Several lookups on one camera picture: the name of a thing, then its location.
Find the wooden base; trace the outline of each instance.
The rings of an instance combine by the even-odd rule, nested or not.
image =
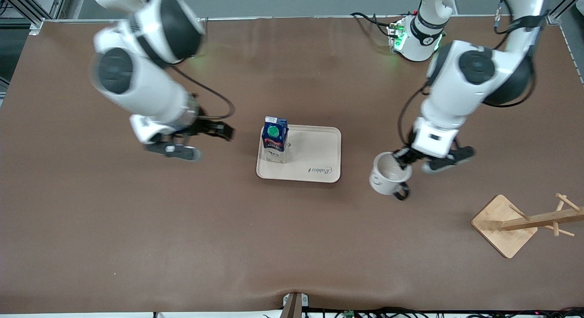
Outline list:
[[[521,218],[503,195],[498,195],[471,222],[473,227],[505,258],[512,258],[537,232],[537,227],[513,231],[501,230],[503,221]]]

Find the blue carton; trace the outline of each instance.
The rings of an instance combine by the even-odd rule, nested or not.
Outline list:
[[[270,162],[286,163],[288,141],[288,121],[266,116],[261,133],[264,159]]]

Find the table surface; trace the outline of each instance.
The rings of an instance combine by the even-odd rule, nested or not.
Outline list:
[[[428,62],[388,54],[372,25],[209,23],[181,69],[232,98],[237,133],[192,139],[199,163],[142,150],[129,113],[92,87],[102,27],[45,23],[0,111],[0,312],[263,310],[292,291],[328,308],[584,305],[584,224],[563,226],[575,238],[541,230],[509,260],[470,223],[499,193],[526,214],[554,210],[555,193],[584,204],[584,92],[558,27],[542,35],[532,98],[480,107],[459,134],[476,157],[438,175],[415,166],[405,202],[375,193],[368,176],[379,152],[400,147],[397,116]],[[490,17],[447,30],[448,41],[499,39]],[[225,109],[171,75],[210,112]],[[265,115],[340,129],[341,179],[258,178]]]

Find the rectangular tray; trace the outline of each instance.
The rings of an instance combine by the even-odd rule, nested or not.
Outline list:
[[[334,183],[340,179],[340,131],[336,127],[288,125],[285,164],[263,159],[261,133],[256,173],[263,179]]]

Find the mug handle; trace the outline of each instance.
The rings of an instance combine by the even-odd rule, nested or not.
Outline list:
[[[399,191],[396,191],[394,196],[399,200],[406,200],[409,197],[409,186],[405,182],[400,183],[400,186],[403,190],[403,195]]]

